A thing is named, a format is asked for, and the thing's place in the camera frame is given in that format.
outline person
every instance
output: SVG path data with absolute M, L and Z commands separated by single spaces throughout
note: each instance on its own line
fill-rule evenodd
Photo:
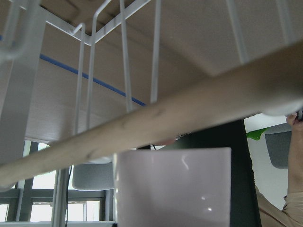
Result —
M 263 227 L 303 227 L 303 122 L 297 114 L 286 119 L 292 127 L 288 155 L 288 190 L 282 210 L 273 206 L 256 188 Z

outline cable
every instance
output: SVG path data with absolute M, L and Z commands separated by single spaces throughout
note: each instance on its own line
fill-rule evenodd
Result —
M 69 186 L 69 183 L 70 183 L 71 171 L 72 171 L 72 166 L 70 166 L 70 172 L 68 174 L 67 185 L 66 185 L 66 221 L 65 221 L 65 227 L 67 227 L 67 222 L 68 222 L 68 186 Z

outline hand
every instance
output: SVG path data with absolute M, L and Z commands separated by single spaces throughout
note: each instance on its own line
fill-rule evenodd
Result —
M 289 115 L 286 121 L 292 127 L 292 131 L 303 132 L 303 121 L 301 122 L 298 120 L 297 113 Z

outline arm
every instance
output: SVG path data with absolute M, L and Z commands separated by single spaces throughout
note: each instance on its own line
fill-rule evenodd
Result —
M 303 192 L 303 122 L 297 115 L 287 117 L 292 126 L 292 138 L 288 155 L 288 193 Z

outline window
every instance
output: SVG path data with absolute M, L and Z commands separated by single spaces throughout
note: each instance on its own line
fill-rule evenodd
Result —
M 68 204 L 69 221 L 99 221 L 100 201 L 71 201 Z M 34 202 L 30 221 L 51 221 L 52 202 Z
M 9 204 L 0 204 L 0 221 L 6 221 L 8 217 Z
M 46 147 L 48 147 L 46 144 L 26 141 L 25 153 L 30 154 Z M 55 177 L 56 172 L 52 171 L 20 181 L 17 187 L 7 192 L 0 192 L 0 222 L 51 221 Z M 105 220 L 106 193 L 104 191 L 77 191 L 72 186 L 72 177 L 73 173 L 69 181 L 68 220 Z

